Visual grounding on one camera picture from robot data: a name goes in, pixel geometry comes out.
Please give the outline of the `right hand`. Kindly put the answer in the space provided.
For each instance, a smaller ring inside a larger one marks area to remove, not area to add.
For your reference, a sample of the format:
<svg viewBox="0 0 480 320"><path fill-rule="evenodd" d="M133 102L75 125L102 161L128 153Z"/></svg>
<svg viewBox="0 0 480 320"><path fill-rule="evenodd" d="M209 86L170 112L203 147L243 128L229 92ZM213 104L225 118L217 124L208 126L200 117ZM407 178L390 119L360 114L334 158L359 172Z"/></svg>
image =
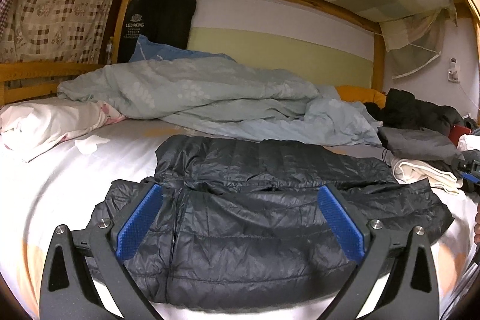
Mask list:
<svg viewBox="0 0 480 320"><path fill-rule="evenodd" d="M477 208L477 212L475 215L475 225L474 225L474 237L473 241L475 244L480 244L480 208Z"/></svg>

